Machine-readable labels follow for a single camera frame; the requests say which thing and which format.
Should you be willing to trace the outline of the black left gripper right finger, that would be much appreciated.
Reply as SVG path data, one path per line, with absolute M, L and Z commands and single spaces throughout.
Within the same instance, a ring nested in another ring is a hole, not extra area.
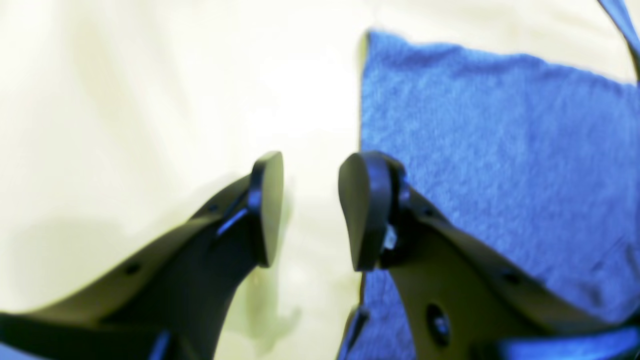
M 341 164 L 357 272 L 386 269 L 419 360 L 637 360 L 639 324 L 608 325 L 455 227 L 382 152 Z

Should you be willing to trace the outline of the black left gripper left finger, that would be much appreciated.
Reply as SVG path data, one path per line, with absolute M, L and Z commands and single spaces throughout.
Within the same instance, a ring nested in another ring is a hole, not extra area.
M 234 295 L 277 253 L 281 152 L 211 197 L 185 223 L 70 296 L 1 314 L 1 344 L 30 360 L 211 360 Z

